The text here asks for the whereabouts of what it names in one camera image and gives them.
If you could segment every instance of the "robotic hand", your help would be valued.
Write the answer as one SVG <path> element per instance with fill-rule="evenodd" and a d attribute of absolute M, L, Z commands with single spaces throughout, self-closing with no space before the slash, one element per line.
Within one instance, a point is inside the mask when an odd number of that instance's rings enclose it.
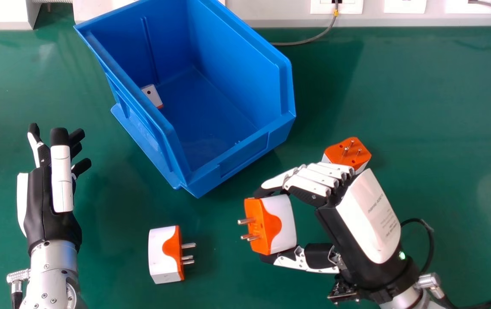
<path fill-rule="evenodd" d="M 296 245 L 289 195 L 315 207 L 331 243 Z M 356 174 L 340 164 L 302 165 L 266 180 L 244 203 L 247 218 L 238 224 L 247 225 L 249 233 L 242 239 L 263 262 L 337 274 L 328 296 L 335 305 L 366 299 L 381 309 L 457 309 L 438 275 L 424 274 L 428 264 L 420 272 L 404 253 L 400 222 L 371 169 Z M 432 245 L 430 227 L 419 222 Z M 470 308 L 490 307 L 491 301 Z"/>
<path fill-rule="evenodd" d="M 51 148 L 32 123 L 27 139 L 35 169 L 17 177 L 18 223 L 27 238 L 31 267 L 10 273 L 13 309 L 85 309 L 78 283 L 77 253 L 82 231 L 73 215 L 75 180 L 91 167 L 86 158 L 72 166 L 85 132 L 51 130 Z M 22 302 L 22 283 L 28 281 Z"/>

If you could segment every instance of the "blue storage container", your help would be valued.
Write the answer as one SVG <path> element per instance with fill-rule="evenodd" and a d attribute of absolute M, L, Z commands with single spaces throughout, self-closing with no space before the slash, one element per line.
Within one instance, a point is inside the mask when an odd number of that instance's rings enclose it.
<path fill-rule="evenodd" d="M 216 0 L 142 0 L 75 29 L 106 73 L 112 113 L 173 188 L 200 197 L 287 138 L 289 60 Z"/>

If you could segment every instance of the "white wall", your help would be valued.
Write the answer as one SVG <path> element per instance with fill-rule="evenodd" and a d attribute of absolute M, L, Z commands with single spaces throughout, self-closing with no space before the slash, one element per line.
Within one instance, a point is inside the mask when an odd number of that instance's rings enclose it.
<path fill-rule="evenodd" d="M 226 0 L 252 27 L 322 27 L 330 15 L 311 15 L 310 0 Z M 491 14 L 445 14 L 445 0 L 427 0 L 424 14 L 384 14 L 384 0 L 364 0 L 363 14 L 338 17 L 337 26 L 491 26 Z"/>

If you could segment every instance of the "green table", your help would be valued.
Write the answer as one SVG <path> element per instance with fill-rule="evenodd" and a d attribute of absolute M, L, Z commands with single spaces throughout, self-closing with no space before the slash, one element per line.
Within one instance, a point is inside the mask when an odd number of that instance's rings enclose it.
<path fill-rule="evenodd" d="M 83 127 L 75 215 L 83 297 L 92 309 L 332 308 L 332 276 L 263 264 L 246 242 L 242 199 L 266 178 L 317 161 L 327 145 L 356 135 L 398 217 L 436 230 L 430 270 L 458 305 L 491 299 L 491 28 L 335 29 L 281 51 L 293 63 L 297 120 L 288 141 L 197 200 L 169 187 L 110 114 L 100 66 L 72 28 L 67 6 L 42 12 L 36 31 L 0 32 L 0 309 L 8 272 L 29 266 L 16 219 L 16 175 L 33 167 L 26 129 Z M 318 29 L 262 30 L 303 39 Z M 299 243 L 326 242 L 313 209 L 295 201 Z M 147 234 L 179 224 L 196 264 L 182 283 L 155 285 Z M 403 231 L 422 264 L 421 227 Z M 343 308 L 375 308 L 373 303 Z"/>

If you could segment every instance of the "bin floor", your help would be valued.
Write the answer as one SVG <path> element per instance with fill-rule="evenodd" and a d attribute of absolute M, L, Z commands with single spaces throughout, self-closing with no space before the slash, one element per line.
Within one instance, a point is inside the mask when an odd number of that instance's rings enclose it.
<path fill-rule="evenodd" d="M 196 68 L 156 88 L 192 171 L 257 131 Z"/>

